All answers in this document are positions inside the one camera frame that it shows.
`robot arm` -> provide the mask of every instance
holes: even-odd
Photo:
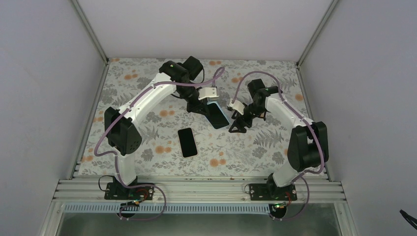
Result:
[[[246,128],[252,127],[252,120],[255,118],[266,119],[266,112],[277,117],[282,125],[291,130],[291,137],[288,146],[288,162],[278,171],[268,177],[267,186],[272,198],[282,194],[284,187],[291,185],[294,178],[305,169],[318,167],[321,158],[316,143],[308,142],[313,136],[307,127],[308,123],[317,136],[324,161],[328,160],[327,128],[323,122],[314,122],[305,117],[294,106],[292,106],[283,94],[279,95],[278,87],[266,88],[261,79],[256,79],[248,84],[248,89],[253,99],[249,105],[232,100],[229,108],[235,110],[232,118],[235,120],[229,132],[245,133]]]
[[[203,65],[194,57],[189,57],[183,64],[168,61],[159,68],[159,73],[147,85],[144,90],[147,93],[133,97],[126,104],[118,109],[109,107],[104,113],[104,126],[107,129],[116,120],[121,111],[128,109],[128,112],[113,126],[107,134],[109,144],[117,149],[121,154],[118,158],[118,167],[123,183],[129,185],[136,179],[134,165],[134,153],[142,143],[142,136],[139,134],[138,127],[145,116],[166,96],[177,91],[179,97],[187,101],[187,111],[202,115],[208,115],[207,102],[209,99],[216,99],[216,88],[202,88],[197,90],[195,87],[175,85],[172,82],[190,84],[194,80]]]

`table surface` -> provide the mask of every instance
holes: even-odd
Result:
[[[104,111],[129,101],[154,78],[159,67],[166,61],[183,62],[184,59],[137,59],[114,58],[111,60],[107,78],[101,92],[86,149],[81,161],[80,175],[113,175],[114,157],[95,157],[93,149],[104,132]],[[299,85],[296,65],[291,61],[264,60],[201,60],[206,80],[211,79],[220,66],[225,73],[216,81],[220,96],[218,103],[227,111],[230,97],[236,91],[242,77],[254,70],[269,72],[281,82],[287,99],[307,115]],[[201,81],[203,73],[195,82]],[[247,84],[261,78],[266,86],[273,80],[266,75],[253,74],[242,84],[238,100],[251,103]],[[141,176],[268,176],[287,161],[290,131],[281,121],[267,114],[266,121],[255,119],[245,134],[229,133],[228,127],[214,129],[199,114],[188,113],[186,102],[172,96],[160,102],[139,126],[143,141],[135,154],[135,169]],[[183,158],[177,131],[191,127],[195,136],[198,155]],[[99,151],[111,149],[107,139]]]

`smartphone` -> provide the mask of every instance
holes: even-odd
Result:
[[[194,134],[191,128],[180,129],[178,131],[178,138],[183,157],[191,157],[198,154]]]
[[[213,128],[220,129],[230,124],[229,120],[227,119],[226,115],[223,113],[217,102],[208,103],[207,106],[209,115],[206,116],[206,118],[213,126]]]

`mounting plate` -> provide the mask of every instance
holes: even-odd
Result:
[[[154,193],[153,187],[140,187],[140,188],[130,188],[124,189],[127,192],[122,191],[114,182],[107,183],[106,193],[104,194],[104,199],[106,200],[140,200],[144,196],[143,191],[139,189],[145,189],[148,192],[146,200],[152,200]]]
[[[279,193],[275,194],[275,198],[270,195],[269,189],[267,188],[266,183],[251,183],[249,184],[249,194],[251,201],[288,201],[289,193],[291,200],[297,200],[296,187],[292,184],[279,188]]]

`white wall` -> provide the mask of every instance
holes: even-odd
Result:
[[[73,165],[104,63],[68,0],[3,0],[0,32],[0,235],[31,236]]]
[[[302,65],[360,235],[415,235],[417,1],[342,0]]]
[[[109,57],[297,61],[331,0],[79,0]]]

